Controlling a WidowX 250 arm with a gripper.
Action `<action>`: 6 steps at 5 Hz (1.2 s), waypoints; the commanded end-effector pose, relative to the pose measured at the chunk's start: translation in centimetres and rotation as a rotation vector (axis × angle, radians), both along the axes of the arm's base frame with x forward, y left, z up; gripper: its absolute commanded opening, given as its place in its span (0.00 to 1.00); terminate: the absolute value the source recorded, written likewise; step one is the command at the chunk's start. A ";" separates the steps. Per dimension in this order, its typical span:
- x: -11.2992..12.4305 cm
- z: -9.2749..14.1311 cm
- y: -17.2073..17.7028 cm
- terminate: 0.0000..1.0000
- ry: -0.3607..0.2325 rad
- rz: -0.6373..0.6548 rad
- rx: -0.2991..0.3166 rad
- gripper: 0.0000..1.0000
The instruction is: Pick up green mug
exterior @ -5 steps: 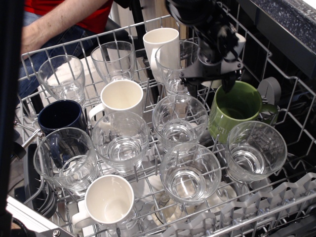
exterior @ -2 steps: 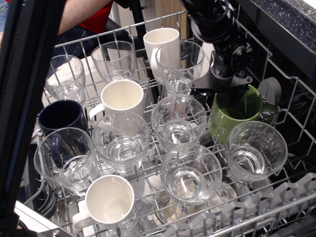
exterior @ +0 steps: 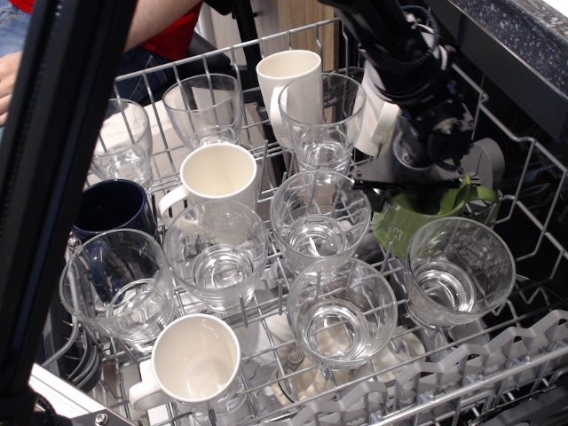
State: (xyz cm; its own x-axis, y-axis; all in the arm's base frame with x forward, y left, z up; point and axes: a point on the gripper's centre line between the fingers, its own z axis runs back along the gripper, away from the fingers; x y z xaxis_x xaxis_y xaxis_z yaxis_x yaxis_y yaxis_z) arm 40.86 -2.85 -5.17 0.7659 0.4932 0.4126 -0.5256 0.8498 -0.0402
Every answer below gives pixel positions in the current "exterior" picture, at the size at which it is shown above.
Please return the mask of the person's bare hand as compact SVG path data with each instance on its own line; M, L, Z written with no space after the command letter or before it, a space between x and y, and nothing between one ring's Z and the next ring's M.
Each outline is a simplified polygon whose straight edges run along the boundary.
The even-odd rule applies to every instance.
M12 100L17 75L20 68L22 52L9 53L1 58L0 63L0 121L4 126Z

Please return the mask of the person's bare forearm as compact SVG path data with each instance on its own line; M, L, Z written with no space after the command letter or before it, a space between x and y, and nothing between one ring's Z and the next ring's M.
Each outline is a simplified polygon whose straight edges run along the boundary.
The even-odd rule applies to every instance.
M202 1L138 1L124 51L138 46L181 59L193 38Z

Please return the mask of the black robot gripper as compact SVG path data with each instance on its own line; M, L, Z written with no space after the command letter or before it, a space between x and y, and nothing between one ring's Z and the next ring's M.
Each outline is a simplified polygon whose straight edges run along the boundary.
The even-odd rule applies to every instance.
M353 187L367 190L373 212L406 189L420 213L441 215L456 203L462 158L473 146L473 118L460 95L403 105L390 145L351 173Z

